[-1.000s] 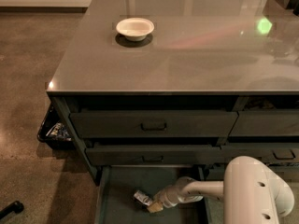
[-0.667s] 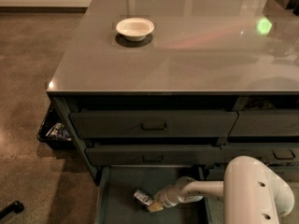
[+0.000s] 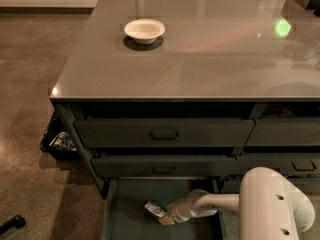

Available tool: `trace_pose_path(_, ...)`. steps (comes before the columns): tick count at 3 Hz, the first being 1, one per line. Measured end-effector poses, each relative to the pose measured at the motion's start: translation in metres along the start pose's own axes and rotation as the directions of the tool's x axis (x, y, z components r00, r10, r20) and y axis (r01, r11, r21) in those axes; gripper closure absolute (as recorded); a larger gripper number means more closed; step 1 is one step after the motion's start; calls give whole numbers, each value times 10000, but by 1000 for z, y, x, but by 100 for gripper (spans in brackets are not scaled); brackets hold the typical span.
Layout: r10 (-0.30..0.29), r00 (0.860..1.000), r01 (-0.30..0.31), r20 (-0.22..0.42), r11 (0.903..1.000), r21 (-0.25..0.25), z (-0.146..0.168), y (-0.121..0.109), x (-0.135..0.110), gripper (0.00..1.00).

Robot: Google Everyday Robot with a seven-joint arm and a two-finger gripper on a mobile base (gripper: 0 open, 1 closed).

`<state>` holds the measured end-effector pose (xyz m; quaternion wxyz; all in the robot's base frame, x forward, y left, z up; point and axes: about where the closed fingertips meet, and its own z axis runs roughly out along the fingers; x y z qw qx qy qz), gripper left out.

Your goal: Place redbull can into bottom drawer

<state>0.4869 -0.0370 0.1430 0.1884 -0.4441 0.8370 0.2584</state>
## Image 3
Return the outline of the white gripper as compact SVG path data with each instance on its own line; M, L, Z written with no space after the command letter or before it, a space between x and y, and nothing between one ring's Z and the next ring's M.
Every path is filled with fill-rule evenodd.
M174 225L175 222L183 223L193 217L192 204L187 199L178 199L177 201L168 204L166 206L166 211L170 215L165 215L158 219L159 223L163 226L171 226Z

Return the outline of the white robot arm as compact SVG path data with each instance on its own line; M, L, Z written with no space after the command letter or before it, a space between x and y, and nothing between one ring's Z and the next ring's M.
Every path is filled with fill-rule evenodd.
M167 206L162 225L208 217L219 211L239 216L239 240L299 240L315 221L310 199L278 172L248 171L237 194L211 194L196 189Z

